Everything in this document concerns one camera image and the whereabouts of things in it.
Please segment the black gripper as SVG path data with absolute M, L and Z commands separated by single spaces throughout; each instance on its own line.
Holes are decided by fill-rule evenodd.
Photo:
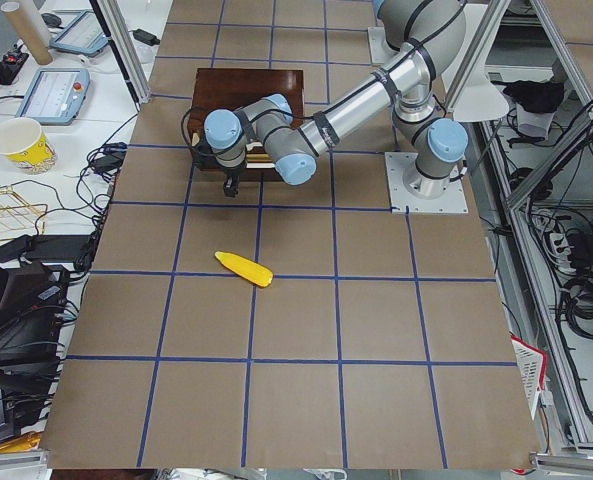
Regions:
M 246 173 L 247 168 L 227 168 L 224 170 L 226 179 L 223 183 L 223 192 L 226 197 L 236 198 L 239 193 L 241 178 Z

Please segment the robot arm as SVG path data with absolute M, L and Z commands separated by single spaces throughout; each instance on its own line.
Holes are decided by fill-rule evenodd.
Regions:
M 301 126 L 287 99 L 272 94 L 234 111 L 218 109 L 204 122 L 208 145 L 226 173 L 226 196 L 238 193 L 247 166 L 247 146 L 259 142 L 282 180 L 301 185 L 314 175 L 316 159 L 335 148 L 379 112 L 389 109 L 392 122 L 416 146 L 423 159 L 422 178 L 444 180 L 467 145 L 464 128 L 435 110 L 433 81 L 455 60 L 465 38 L 462 1 L 376 1 L 386 43 L 394 55 L 343 97 L 312 114 Z M 459 139 L 457 151 L 432 132 L 440 124 Z

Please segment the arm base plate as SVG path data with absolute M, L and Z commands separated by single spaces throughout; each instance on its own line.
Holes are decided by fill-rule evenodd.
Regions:
M 387 43 L 383 27 L 369 27 L 367 34 L 372 65 L 382 65 L 399 54 L 398 50 Z
M 416 153 L 386 152 L 385 164 L 394 214 L 465 215 L 467 200 L 459 169 L 443 179 L 429 179 L 416 169 Z

